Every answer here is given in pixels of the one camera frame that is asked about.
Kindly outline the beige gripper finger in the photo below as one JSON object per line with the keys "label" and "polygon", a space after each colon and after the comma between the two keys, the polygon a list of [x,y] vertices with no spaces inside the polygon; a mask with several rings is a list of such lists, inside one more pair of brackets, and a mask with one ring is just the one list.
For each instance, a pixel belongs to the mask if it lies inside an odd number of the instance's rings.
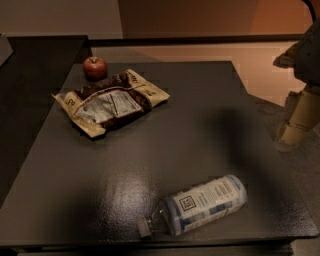
{"label": "beige gripper finger", "polygon": [[291,151],[319,122],[320,87],[306,85],[300,92],[291,91],[274,139],[276,149],[280,152]]}

